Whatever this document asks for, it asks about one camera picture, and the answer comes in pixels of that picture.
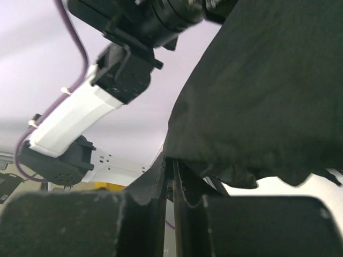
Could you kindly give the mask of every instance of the wire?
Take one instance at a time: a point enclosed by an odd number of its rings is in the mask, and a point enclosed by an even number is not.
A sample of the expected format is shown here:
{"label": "wire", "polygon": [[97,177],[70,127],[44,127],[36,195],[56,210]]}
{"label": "wire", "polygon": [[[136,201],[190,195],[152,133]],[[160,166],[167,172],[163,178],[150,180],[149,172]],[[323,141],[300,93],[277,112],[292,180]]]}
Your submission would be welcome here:
{"label": "wire", "polygon": [[[73,93],[84,81],[84,78],[87,74],[87,69],[89,66],[89,61],[88,61],[88,55],[87,52],[66,12],[66,9],[63,5],[62,0],[54,0],[56,8],[58,10],[59,15],[61,16],[64,25],[66,26],[70,36],[73,39],[73,42],[75,43],[76,47],[78,48],[79,52],[81,53],[82,56],[82,60],[83,60],[83,66],[82,66],[82,71],[80,76],[78,77],[78,79],[74,82],[74,84],[69,88],[69,91],[71,93]],[[41,117],[39,117],[39,119],[36,121],[37,126],[39,126],[65,99],[67,99],[69,97],[68,94],[62,94],[44,113]],[[19,152],[23,146],[23,143],[25,142],[26,138],[32,134],[32,132],[35,130],[36,128],[34,126],[31,126],[18,140],[17,144],[16,144],[16,148],[14,150],[14,164],[16,165],[18,171],[20,172],[20,174],[22,174],[25,178],[27,178],[28,180],[32,180],[35,182],[42,182],[42,183],[46,183],[48,182],[45,179],[38,179],[35,178],[34,176],[30,176],[29,174],[27,174],[21,167],[20,167],[20,163],[19,163],[19,159],[18,159],[18,155]]]}
{"label": "wire", "polygon": [[167,225],[168,227],[170,227],[171,229],[175,230],[175,227],[174,227],[173,225],[171,225],[168,221],[166,221],[166,225]]}
{"label": "wire", "polygon": [[12,176],[15,176],[17,178],[21,178],[23,183],[29,181],[29,179],[23,179],[21,176],[18,176],[17,174],[14,174],[14,173],[5,173],[5,175],[12,175]]}

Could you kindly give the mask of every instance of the yellow object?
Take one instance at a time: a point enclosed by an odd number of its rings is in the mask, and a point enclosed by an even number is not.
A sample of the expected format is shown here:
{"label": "yellow object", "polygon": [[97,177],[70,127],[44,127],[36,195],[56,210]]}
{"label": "yellow object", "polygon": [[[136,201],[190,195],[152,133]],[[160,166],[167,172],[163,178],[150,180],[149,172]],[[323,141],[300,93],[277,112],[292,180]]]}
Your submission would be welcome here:
{"label": "yellow object", "polygon": [[107,190],[110,190],[110,191],[120,191],[120,190],[123,190],[125,186],[105,183],[105,182],[96,182],[95,189],[99,189],[99,188],[106,188]]}

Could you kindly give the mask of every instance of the cable clip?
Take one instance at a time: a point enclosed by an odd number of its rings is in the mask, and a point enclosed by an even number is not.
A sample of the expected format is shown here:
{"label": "cable clip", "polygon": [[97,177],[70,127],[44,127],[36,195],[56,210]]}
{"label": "cable clip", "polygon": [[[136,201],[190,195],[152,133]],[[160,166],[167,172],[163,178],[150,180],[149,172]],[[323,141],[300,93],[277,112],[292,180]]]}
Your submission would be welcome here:
{"label": "cable clip", "polygon": [[35,127],[35,128],[37,128],[38,129],[38,126],[37,126],[37,124],[36,124],[36,121],[35,120],[30,120],[29,122],[28,122],[28,124],[31,126],[31,127]]}
{"label": "cable clip", "polygon": [[67,88],[67,87],[62,87],[61,91],[63,94],[71,95],[71,92],[70,92],[69,88]]}

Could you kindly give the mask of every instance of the black fabric cover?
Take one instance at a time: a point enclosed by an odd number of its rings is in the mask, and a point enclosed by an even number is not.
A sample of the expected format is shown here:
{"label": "black fabric cover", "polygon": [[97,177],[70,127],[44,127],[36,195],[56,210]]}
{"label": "black fabric cover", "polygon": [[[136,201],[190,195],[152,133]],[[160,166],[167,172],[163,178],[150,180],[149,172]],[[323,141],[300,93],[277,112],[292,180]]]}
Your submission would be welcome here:
{"label": "black fabric cover", "polygon": [[202,176],[299,185],[343,168],[343,1],[240,0],[182,89],[164,152]]}

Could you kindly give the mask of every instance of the black cylinder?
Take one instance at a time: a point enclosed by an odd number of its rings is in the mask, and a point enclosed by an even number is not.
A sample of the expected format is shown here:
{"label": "black cylinder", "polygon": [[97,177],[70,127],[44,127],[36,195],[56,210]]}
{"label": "black cylinder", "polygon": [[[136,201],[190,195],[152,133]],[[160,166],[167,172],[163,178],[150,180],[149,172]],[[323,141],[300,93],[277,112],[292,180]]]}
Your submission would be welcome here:
{"label": "black cylinder", "polygon": [[188,2],[188,0],[142,2],[143,20],[134,28],[137,39],[149,47],[164,46],[185,29],[202,21],[202,9],[189,6]]}

